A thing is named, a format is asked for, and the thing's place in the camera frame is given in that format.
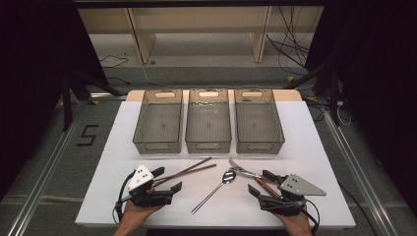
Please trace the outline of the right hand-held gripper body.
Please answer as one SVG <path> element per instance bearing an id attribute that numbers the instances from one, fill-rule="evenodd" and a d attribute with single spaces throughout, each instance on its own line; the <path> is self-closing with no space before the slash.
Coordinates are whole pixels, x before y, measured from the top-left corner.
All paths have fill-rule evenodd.
<path id="1" fill-rule="evenodd" d="M 290 174 L 282 178 L 282 183 L 268 183 L 276 192 L 281 195 L 281 199 L 260 195 L 259 204 L 262 210 L 278 213 L 284 216 L 298 215 L 306 205 L 306 196 L 325 196 L 327 192 L 304 178 Z"/>

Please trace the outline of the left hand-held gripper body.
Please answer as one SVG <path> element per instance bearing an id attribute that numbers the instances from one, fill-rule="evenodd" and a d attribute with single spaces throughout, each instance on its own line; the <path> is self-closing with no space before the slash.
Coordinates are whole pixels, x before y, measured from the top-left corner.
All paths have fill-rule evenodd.
<path id="1" fill-rule="evenodd" d="M 154 177 L 144 165 L 139 165 L 130 180 L 127 191 L 130 200 L 137 207 L 156 207 L 170 205 L 173 196 L 165 196 L 166 191 L 153 188 Z"/>

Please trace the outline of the wooden-handled kitchen scissors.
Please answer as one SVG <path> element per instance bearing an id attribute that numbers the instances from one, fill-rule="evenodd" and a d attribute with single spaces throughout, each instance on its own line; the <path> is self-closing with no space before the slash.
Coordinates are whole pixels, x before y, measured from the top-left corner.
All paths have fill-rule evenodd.
<path id="1" fill-rule="evenodd" d="M 270 180 L 266 177 L 264 177 L 263 175 L 248 171 L 246 169 L 244 169 L 243 167 L 239 166 L 232 158 L 228 159 L 231 168 L 243 175 L 252 177 L 264 190 L 266 190 L 272 197 L 276 197 L 281 199 L 281 195 L 276 192 L 272 187 L 270 187 L 268 185 L 268 183 L 270 183 Z"/>

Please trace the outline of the silver metal spoon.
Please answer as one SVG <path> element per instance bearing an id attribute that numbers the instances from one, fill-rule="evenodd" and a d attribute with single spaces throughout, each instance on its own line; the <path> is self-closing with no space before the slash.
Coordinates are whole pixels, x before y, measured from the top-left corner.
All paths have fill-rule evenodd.
<path id="1" fill-rule="evenodd" d="M 195 214 L 223 185 L 232 183 L 235 178 L 236 172 L 234 170 L 229 169 L 225 171 L 222 175 L 221 182 L 191 210 L 191 214 Z"/>

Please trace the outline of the grey translucent plastic bin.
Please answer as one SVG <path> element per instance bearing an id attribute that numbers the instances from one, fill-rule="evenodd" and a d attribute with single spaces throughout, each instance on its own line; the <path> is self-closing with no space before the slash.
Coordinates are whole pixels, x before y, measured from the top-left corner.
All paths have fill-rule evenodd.
<path id="1" fill-rule="evenodd" d="M 226 88 L 189 91 L 186 137 L 188 153 L 229 153 L 232 141 Z"/>
<path id="2" fill-rule="evenodd" d="M 146 90 L 133 143 L 140 154 L 179 153 L 183 91 Z"/>
<path id="3" fill-rule="evenodd" d="M 234 91 L 238 153 L 278 154 L 285 143 L 271 89 Z"/>

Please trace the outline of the person's left hand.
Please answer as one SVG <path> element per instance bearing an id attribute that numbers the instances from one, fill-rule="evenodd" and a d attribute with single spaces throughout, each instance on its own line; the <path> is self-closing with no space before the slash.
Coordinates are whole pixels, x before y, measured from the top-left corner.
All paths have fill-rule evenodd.
<path id="1" fill-rule="evenodd" d="M 140 207 L 136 206 L 132 201 L 128 201 L 125 205 L 120 225 L 128 229 L 137 229 L 148 217 L 160 209 L 162 209 L 162 206 Z"/>

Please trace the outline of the person's right hand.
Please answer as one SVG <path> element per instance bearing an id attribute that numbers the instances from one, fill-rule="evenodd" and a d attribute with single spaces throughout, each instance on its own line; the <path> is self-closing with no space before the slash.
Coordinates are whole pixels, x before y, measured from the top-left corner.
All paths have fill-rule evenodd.
<path id="1" fill-rule="evenodd" d="M 300 212 L 298 215 L 284 216 L 276 213 L 275 216 L 281 221 L 286 232 L 290 236 L 313 236 L 308 216 Z"/>

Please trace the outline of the white table mat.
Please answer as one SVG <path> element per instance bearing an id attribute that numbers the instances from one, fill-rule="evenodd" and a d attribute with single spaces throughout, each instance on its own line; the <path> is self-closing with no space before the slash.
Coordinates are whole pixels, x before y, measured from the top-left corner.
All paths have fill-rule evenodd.
<path id="1" fill-rule="evenodd" d="M 216 167 L 184 176 L 160 186 L 171 188 L 178 182 L 182 190 L 175 194 L 172 204 L 153 214 L 147 228 L 240 228 L 272 229 L 281 223 L 269 212 L 260 209 L 258 200 L 248 191 L 253 179 L 238 176 L 221 187 L 195 214 L 191 210 L 220 182 L 229 168 L 229 158 L 253 172 L 267 169 L 278 175 L 297 174 L 327 194 L 311 197 L 308 212 L 321 219 L 322 229 L 351 228 L 355 221 L 338 187 L 327 154 L 322 145 L 310 112 L 303 101 L 279 101 L 277 111 L 285 143 L 276 156 L 265 159 L 249 158 L 230 152 L 215 155 Z M 150 170 L 163 166 L 167 175 L 177 173 L 201 160 L 187 151 L 161 158 L 141 156 L 133 145 L 133 133 L 141 105 L 134 101 L 121 103 L 101 159 L 89 185 L 76 222 L 85 226 L 113 226 L 112 211 L 122 182 L 139 165 Z"/>

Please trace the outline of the black metal stand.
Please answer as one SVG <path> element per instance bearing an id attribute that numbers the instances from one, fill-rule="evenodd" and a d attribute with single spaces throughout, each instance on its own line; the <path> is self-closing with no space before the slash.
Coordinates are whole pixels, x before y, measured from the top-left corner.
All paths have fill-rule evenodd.
<path id="1" fill-rule="evenodd" d="M 87 101 L 91 98 L 91 93 L 87 89 L 87 85 L 93 85 L 114 96 L 126 95 L 126 92 L 112 88 L 108 84 L 105 84 L 82 71 L 73 70 L 66 73 L 61 80 L 61 94 L 64 107 L 64 132 L 70 128 L 73 122 L 71 92 L 78 100 Z"/>
<path id="2" fill-rule="evenodd" d="M 334 64 L 332 62 L 325 61 L 307 75 L 284 87 L 284 89 L 296 89 L 313 78 L 318 78 L 313 88 L 314 94 L 321 96 L 328 92 L 330 118 L 336 126 L 339 126 L 340 122 L 337 115 L 338 73 L 334 69 Z"/>

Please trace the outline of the black curtain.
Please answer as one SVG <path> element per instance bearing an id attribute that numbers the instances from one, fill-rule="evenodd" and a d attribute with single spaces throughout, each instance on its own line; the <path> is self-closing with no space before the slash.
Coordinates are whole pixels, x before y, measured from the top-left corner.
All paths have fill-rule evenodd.
<path id="1" fill-rule="evenodd" d="M 0 0 L 0 201 L 73 71 L 107 82 L 72 0 Z"/>
<path id="2" fill-rule="evenodd" d="M 339 39 L 342 94 L 376 158 L 417 215 L 417 0 L 326 0 L 307 67 Z"/>

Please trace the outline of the light wooden shelf unit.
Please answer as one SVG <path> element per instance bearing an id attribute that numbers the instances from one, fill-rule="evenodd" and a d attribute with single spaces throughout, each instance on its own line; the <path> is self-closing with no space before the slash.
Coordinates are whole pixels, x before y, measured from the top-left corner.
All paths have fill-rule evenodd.
<path id="1" fill-rule="evenodd" d="M 81 9 L 90 34 L 128 34 L 142 63 L 149 60 L 159 33 L 245 33 L 254 61 L 263 60 L 269 32 L 313 32 L 322 7 L 179 7 Z"/>

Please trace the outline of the silver aluminium floor rail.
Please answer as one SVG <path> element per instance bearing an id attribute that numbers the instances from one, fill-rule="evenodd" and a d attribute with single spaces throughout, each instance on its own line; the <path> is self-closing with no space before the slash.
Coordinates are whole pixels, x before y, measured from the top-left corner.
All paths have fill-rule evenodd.
<path id="1" fill-rule="evenodd" d="M 51 124 L 40 137 L 34 154 L 25 163 L 0 207 L 10 207 L 11 212 L 1 213 L 8 220 L 6 231 L 0 236 L 22 236 L 44 194 L 65 149 L 77 127 L 77 122 L 87 106 L 86 101 L 72 104 L 73 121 L 62 130 L 58 121 L 64 116 L 63 108 L 56 108 Z"/>
<path id="2" fill-rule="evenodd" d="M 378 197 L 370 180 L 368 179 L 366 171 L 361 167 L 358 159 L 356 158 L 356 155 L 354 154 L 341 129 L 333 123 L 330 115 L 327 112 L 325 113 L 325 120 L 333 135 L 333 138 L 337 142 L 337 145 L 342 152 L 342 156 L 345 159 L 346 164 L 351 174 L 353 175 L 355 182 L 357 183 L 373 218 L 376 220 L 376 223 L 381 231 L 381 235 L 399 236 L 387 209 L 383 205 L 381 199 Z"/>

